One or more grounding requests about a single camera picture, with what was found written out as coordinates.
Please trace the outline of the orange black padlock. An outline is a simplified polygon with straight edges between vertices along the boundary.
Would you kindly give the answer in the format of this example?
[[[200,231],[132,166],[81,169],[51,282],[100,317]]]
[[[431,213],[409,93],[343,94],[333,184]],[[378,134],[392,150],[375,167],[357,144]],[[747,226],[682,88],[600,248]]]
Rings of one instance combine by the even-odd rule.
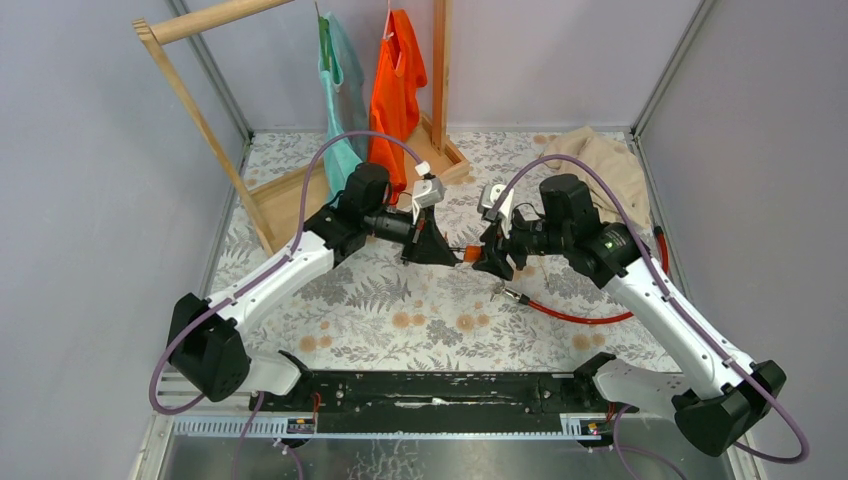
[[[483,257],[482,247],[479,245],[455,246],[450,250],[462,257],[464,263],[475,263]]]

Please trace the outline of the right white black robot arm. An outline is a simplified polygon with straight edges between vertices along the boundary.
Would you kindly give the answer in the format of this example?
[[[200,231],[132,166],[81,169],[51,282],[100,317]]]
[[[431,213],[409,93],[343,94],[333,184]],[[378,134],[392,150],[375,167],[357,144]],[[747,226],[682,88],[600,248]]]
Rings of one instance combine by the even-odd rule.
[[[479,212],[489,225],[480,237],[474,269],[504,280],[530,256],[561,255],[579,274],[628,309],[680,368],[670,376],[602,353],[576,370],[575,402],[597,412],[610,401],[630,404],[676,424],[702,453],[718,457],[763,419],[786,383],[773,360],[756,362],[720,335],[681,295],[645,244],[623,223],[603,222],[589,187],[573,174],[539,186],[544,213],[526,220],[505,193],[486,187]]]

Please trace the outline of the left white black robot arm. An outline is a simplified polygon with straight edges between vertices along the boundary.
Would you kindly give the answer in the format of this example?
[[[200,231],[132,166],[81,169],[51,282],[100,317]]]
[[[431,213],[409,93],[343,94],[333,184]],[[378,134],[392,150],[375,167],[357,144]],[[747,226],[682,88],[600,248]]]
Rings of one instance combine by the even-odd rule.
[[[269,392],[288,411],[309,401],[305,367],[287,354],[251,353],[244,339],[257,322],[311,281],[338,267],[375,237],[401,245],[405,263],[454,267],[459,258],[439,231],[435,206],[444,198],[432,174],[415,182],[411,208],[390,206],[388,172],[362,164],[336,198],[259,268],[202,299],[188,293],[173,309],[166,361],[202,398],[220,402],[240,388]]]

